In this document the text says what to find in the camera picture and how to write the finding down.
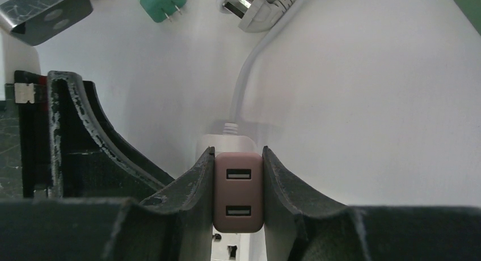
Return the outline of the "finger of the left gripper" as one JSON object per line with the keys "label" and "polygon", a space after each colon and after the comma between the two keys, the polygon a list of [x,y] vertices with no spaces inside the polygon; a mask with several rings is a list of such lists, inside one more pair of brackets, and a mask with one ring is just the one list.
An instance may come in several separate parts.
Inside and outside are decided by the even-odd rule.
{"label": "finger of the left gripper", "polygon": [[34,89],[33,103],[15,105],[24,197],[40,191],[46,197],[144,199],[173,181],[115,131],[93,82],[73,72],[21,70],[14,81]]}

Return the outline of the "pink charger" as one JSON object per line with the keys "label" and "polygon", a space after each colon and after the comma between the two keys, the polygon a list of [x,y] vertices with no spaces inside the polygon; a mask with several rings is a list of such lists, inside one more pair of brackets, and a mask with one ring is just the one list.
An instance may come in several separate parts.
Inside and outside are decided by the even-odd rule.
{"label": "pink charger", "polygon": [[263,159],[224,152],[214,160],[213,225],[221,233],[256,233],[264,225]]}

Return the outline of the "white power strip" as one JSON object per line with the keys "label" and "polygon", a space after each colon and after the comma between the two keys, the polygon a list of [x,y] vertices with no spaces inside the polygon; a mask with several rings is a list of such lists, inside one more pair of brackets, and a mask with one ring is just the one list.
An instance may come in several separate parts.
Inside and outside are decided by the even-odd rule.
{"label": "white power strip", "polygon": [[[215,147],[216,154],[256,150],[256,144],[246,136],[205,134],[197,142],[196,158],[209,146]],[[250,234],[221,233],[216,228],[212,232],[211,260],[250,260]]]}

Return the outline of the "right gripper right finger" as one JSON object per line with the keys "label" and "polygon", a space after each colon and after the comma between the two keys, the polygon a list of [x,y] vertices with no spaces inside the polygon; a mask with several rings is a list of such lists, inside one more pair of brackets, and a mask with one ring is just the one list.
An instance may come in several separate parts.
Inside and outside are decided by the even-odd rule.
{"label": "right gripper right finger", "polygon": [[478,207],[345,205],[262,157],[268,260],[480,259]]}

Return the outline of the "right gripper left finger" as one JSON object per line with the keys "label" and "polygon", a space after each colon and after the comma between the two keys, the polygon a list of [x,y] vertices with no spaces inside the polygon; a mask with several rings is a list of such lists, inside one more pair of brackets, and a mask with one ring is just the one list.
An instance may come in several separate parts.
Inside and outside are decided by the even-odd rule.
{"label": "right gripper left finger", "polygon": [[214,148],[132,198],[1,201],[2,260],[210,260]]}

